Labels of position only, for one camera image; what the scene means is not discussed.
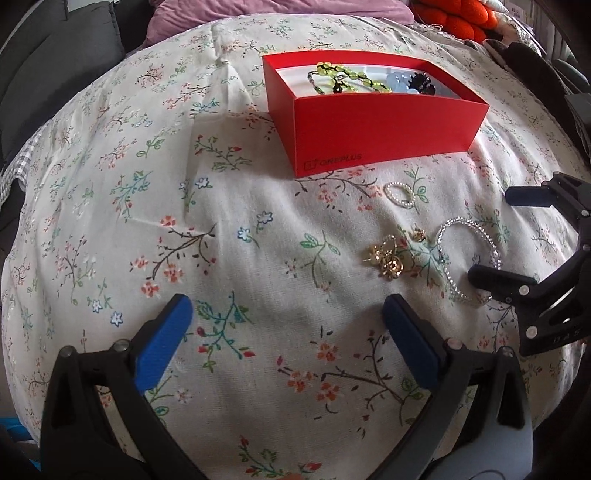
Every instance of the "black beaded jewelry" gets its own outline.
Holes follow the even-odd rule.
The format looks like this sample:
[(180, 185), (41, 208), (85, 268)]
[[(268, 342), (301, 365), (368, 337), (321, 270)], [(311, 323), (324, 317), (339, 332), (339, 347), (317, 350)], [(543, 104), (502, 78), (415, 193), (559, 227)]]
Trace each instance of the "black beaded jewelry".
[(354, 72), (351, 69), (341, 65), (340, 63), (332, 65), (329, 61), (321, 61), (316, 65), (316, 70), (308, 72), (308, 81), (314, 87), (316, 93), (324, 95), (325, 92), (315, 84), (314, 75), (321, 77), (330, 77), (333, 93), (343, 93), (345, 90), (350, 92), (355, 91), (355, 87), (348, 84), (345, 79), (360, 80), (366, 87), (373, 89), (376, 92), (392, 92), (383, 82), (374, 82), (363, 72)]
[(424, 95), (435, 95), (435, 85), (431, 79), (424, 73), (416, 73), (408, 82), (408, 88), (414, 88), (418, 93)]

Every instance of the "white bedspread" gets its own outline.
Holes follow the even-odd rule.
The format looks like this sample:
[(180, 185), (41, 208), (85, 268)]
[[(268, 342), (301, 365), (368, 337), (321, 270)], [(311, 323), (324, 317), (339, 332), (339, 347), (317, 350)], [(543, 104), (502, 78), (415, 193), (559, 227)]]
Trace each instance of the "white bedspread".
[[(555, 170), (589, 175), (519, 82), (459, 42), (425, 35), (433, 40), (351, 17), (223, 20), (131, 56), (56, 115), (34, 152), (2, 276), (9, 383), (35, 437), (59, 349), (131, 338), (175, 292), (191, 298), (194, 321), (146, 397), (213, 480), (354, 480), (378, 466), (427, 399), (384, 331), (379, 312), (391, 293), (445, 338), (518, 347), (513, 310), (451, 301), (436, 250), (411, 232), (433, 239), (446, 219), (472, 218), (507, 270), (544, 278), (571, 255), (575, 233), (554, 209), (509, 207), (503, 191)], [(266, 113), (261, 56), (302, 48), (425, 58), (491, 108), (467, 153), (294, 180)], [(416, 208), (385, 198), (393, 180), (413, 188)], [(362, 262), (389, 233), (401, 239), (407, 272), (392, 282)], [(445, 241), (458, 278), (487, 259), (471, 231)], [(521, 359), (535, 424), (569, 388), (580, 355), (577, 343)]]

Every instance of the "green beaded necklace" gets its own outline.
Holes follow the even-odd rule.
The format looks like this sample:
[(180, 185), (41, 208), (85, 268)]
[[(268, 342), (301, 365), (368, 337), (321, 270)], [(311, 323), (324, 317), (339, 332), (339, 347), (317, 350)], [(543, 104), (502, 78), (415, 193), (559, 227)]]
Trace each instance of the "green beaded necklace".
[(366, 87), (373, 89), (376, 92), (391, 93), (392, 89), (386, 86), (383, 82), (374, 82), (363, 72), (354, 72), (351, 69), (341, 65), (340, 63), (332, 65), (329, 61), (321, 61), (316, 64), (316, 70), (308, 72), (308, 81), (316, 93), (324, 95), (325, 92), (315, 84), (314, 75), (320, 75), (321, 77), (330, 77), (333, 93), (343, 93), (345, 90), (349, 92), (355, 92), (354, 86), (348, 84), (345, 79), (360, 80)]

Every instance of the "silver bracelet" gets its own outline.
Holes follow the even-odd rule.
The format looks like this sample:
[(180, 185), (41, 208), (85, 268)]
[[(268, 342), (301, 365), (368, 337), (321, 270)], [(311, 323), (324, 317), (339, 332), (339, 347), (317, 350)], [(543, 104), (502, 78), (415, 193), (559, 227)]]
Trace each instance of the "silver bracelet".
[[(408, 198), (410, 200), (400, 200), (399, 198), (396, 198), (392, 193), (392, 187), (399, 187), (403, 189), (408, 194)], [(395, 203), (396, 205), (401, 206), (402, 208), (411, 209), (414, 207), (415, 194), (410, 185), (406, 183), (403, 183), (401, 181), (388, 182), (386, 185), (384, 185), (384, 194), (386, 195), (388, 200), (390, 200), (390, 202)]]
[[(480, 225), (478, 225), (474, 220), (469, 220), (467, 218), (463, 218), (463, 217), (456, 217), (456, 218), (451, 218), (449, 220), (447, 220), (439, 229), (439, 233), (437, 234), (437, 249), (439, 250), (439, 258), (440, 261), (443, 260), (444, 258), (444, 254), (443, 254), (443, 248), (441, 246), (441, 239), (443, 237), (443, 233), (445, 232), (445, 230), (447, 229), (447, 227), (452, 226), (452, 225), (465, 225), (470, 227), (471, 229), (473, 229), (483, 240), (485, 240), (490, 246), (491, 246), (491, 261), (492, 261), (492, 265), (494, 268), (496, 268), (497, 270), (501, 269), (501, 260), (499, 259), (499, 250), (496, 247), (494, 241), (492, 240), (491, 236), (485, 232), (485, 230), (483, 229), (483, 227), (481, 227)], [(482, 299), (478, 299), (475, 300), (471, 297), (469, 297), (468, 295), (466, 295), (465, 293), (463, 293), (457, 286), (456, 282), (454, 281), (454, 279), (452, 278), (452, 275), (449, 273), (449, 269), (447, 268), (447, 265), (444, 263), (443, 264), (443, 273), (447, 279), (447, 282), (449, 283), (450, 288), (452, 289), (453, 295), (455, 296), (455, 298), (461, 300), (461, 301), (466, 301), (468, 303), (476, 303), (478, 306), (484, 305), (486, 303), (488, 303), (492, 297), (485, 297)]]

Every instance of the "pink pillow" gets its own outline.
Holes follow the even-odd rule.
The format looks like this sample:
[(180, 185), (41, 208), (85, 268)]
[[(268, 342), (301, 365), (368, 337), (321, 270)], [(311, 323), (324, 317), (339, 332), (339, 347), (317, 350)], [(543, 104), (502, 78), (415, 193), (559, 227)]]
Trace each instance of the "pink pillow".
[(399, 0), (150, 0), (157, 5), (144, 46), (154, 45), (189, 28), (238, 15), (333, 14), (414, 22), (413, 13)]

